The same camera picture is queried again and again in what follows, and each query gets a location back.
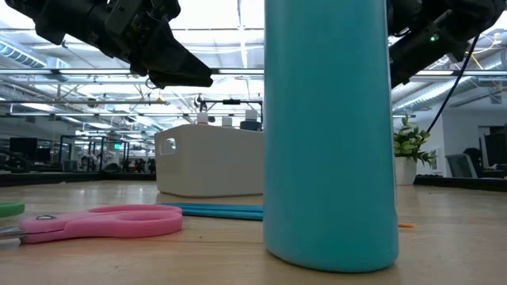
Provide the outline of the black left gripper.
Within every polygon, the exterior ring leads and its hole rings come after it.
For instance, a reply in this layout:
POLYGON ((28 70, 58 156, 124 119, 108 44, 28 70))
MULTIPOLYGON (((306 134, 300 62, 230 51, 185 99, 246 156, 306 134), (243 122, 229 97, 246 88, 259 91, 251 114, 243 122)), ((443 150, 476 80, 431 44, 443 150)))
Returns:
POLYGON ((90 10, 92 45, 130 64, 130 70, 178 74, 153 78, 157 88, 210 87, 211 69, 173 36, 169 21, 179 15, 178 0, 95 0, 90 10))

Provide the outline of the green handled scissors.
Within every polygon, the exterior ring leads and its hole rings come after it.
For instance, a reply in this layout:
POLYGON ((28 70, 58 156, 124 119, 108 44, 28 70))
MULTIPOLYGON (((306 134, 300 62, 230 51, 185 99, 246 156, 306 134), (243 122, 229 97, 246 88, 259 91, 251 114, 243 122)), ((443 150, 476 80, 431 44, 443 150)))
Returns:
POLYGON ((0 202, 0 218, 21 215, 25 212, 25 204, 22 202, 0 202))

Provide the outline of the person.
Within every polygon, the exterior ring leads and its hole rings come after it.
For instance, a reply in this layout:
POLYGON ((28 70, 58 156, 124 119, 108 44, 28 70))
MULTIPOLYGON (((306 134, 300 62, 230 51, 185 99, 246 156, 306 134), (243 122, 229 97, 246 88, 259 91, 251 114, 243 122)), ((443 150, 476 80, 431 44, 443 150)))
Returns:
POLYGON ((467 148, 463 151, 471 159, 478 178, 504 178, 502 170, 485 169, 482 165, 482 151, 477 148, 467 148))

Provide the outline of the green plant in white pot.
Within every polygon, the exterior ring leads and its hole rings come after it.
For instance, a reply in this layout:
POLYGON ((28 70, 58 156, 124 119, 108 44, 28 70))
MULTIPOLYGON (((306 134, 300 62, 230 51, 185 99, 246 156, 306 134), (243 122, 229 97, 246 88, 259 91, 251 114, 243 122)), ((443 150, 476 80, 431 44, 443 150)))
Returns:
POLYGON ((417 164, 434 166, 437 155, 434 152, 421 150, 430 134, 410 122, 405 114, 402 126, 393 133, 395 153, 395 181, 399 185, 411 185, 417 176, 417 164))

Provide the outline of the grey office chair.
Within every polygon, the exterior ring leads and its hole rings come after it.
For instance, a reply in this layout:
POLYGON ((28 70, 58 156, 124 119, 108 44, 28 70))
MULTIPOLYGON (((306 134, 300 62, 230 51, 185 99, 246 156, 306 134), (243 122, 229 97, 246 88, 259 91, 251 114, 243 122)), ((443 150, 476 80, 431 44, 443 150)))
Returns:
POLYGON ((477 178, 472 160, 468 154, 446 156, 448 166, 454 178, 477 178))

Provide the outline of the dark blue paint bottle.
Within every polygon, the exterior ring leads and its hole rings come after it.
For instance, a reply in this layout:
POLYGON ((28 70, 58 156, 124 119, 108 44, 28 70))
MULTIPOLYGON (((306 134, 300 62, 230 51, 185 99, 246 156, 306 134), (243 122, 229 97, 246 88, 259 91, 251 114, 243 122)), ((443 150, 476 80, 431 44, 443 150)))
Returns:
POLYGON ((240 128, 247 131, 262 131, 262 124, 257 120, 257 116, 256 110, 246 110, 245 119, 240 123, 240 128))

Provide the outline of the black monitor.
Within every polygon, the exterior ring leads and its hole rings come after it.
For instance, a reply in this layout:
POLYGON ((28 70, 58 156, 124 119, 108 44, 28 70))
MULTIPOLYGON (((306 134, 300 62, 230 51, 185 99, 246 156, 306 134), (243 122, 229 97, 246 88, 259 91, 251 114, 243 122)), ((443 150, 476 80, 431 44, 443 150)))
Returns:
POLYGON ((507 125, 479 128, 484 177, 507 178, 507 125))

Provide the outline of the black background station frame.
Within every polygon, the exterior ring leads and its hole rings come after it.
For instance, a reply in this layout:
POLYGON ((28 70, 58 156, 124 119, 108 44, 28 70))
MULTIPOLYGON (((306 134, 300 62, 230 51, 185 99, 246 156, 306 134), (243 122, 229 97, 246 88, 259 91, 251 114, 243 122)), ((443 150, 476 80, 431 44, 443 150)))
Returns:
POLYGON ((204 104, 207 104, 207 103, 222 104, 222 105, 259 104, 261 106, 261 109, 260 109, 261 123, 262 124, 264 123, 263 101, 260 101, 260 100, 241 100, 241 99, 206 100, 204 98, 201 98, 199 100, 199 103, 200 103, 199 110, 201 112, 204 110, 204 104))

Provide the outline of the blue handled paintbrush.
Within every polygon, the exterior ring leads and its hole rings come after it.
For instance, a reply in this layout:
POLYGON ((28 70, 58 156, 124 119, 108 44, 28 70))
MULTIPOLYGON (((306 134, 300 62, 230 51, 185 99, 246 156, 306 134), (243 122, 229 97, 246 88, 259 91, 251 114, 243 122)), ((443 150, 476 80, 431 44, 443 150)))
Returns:
POLYGON ((245 211, 205 211, 205 210, 183 210, 183 215, 217 218, 217 219, 237 219, 249 221, 262 221, 263 214, 259 212, 245 212, 245 211))
POLYGON ((183 215, 224 218, 224 219, 246 219, 262 220, 263 212, 258 209, 244 209, 238 207, 198 207, 180 206, 183 215))

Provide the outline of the teal paint bottle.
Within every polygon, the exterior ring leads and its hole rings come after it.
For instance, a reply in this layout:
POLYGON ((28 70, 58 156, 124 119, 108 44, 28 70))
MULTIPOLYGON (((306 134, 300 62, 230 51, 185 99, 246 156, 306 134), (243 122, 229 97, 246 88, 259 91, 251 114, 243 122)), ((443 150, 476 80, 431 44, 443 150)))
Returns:
POLYGON ((386 0, 265 0, 264 243, 329 272, 398 257, 386 0))

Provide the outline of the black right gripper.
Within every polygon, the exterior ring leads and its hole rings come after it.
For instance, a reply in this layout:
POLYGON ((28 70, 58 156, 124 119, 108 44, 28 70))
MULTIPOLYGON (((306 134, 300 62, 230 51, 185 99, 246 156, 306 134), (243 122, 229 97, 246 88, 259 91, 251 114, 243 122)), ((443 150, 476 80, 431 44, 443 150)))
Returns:
POLYGON ((410 51, 401 48, 390 48, 391 86, 396 87, 410 80, 410 51))

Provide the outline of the pink handled scissors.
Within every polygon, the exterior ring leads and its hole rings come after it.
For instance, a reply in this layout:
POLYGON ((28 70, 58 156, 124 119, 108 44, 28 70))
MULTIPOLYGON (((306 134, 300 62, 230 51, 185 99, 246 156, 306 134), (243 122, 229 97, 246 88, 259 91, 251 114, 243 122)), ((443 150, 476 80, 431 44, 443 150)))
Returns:
POLYGON ((0 240, 36 244, 74 238, 149 238, 178 232, 182 225, 179 207, 125 204, 27 218, 17 226, 0 227, 0 240))

